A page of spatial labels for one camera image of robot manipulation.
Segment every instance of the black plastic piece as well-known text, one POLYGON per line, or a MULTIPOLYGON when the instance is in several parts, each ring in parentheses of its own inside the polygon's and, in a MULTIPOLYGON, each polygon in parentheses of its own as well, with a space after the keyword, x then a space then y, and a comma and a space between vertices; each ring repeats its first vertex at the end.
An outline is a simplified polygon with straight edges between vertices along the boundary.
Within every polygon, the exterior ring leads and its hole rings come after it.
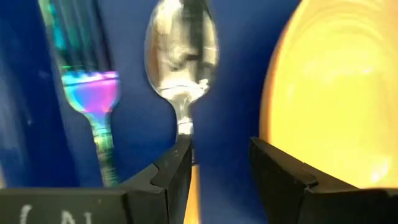
POLYGON ((250 158, 269 224, 398 223, 398 189, 357 189, 258 138, 250 158))
POLYGON ((192 170, 189 136, 112 189, 3 189, 4 224, 182 224, 192 170))

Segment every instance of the fork handle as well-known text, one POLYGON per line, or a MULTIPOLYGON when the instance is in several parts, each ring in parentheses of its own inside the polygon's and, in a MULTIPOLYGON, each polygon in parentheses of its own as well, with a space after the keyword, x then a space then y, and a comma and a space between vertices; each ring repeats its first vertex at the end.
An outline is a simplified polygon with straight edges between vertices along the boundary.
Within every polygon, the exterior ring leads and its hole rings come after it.
POLYGON ((110 132, 95 134, 94 142, 103 184, 105 187, 114 187, 119 184, 119 178, 114 167, 112 134, 110 132))

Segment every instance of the metal utensil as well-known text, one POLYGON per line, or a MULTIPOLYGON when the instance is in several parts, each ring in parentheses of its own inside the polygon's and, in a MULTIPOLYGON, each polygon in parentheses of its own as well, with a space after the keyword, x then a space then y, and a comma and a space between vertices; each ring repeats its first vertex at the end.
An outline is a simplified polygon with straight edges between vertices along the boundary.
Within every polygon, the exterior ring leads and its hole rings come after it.
MULTIPOLYGON (((193 134, 190 105, 214 80, 218 43, 205 0, 161 0, 146 35, 146 69, 150 84, 176 113, 178 135, 193 134)), ((198 223, 198 167, 192 167, 185 223, 198 223)))
POLYGON ((118 101, 118 74, 112 68, 96 1, 40 0, 47 37, 69 104, 90 121, 103 184, 118 184, 108 115, 118 101))

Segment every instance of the fork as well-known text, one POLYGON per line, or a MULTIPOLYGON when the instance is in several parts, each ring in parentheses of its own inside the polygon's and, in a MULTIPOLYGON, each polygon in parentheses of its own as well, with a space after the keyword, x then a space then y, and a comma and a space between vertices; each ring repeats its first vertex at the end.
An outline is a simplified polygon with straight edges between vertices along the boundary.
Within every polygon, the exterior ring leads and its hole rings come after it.
POLYGON ((103 185, 117 185, 109 114, 119 99, 119 78, 112 67, 98 3, 39 3, 67 101, 91 124, 103 185))

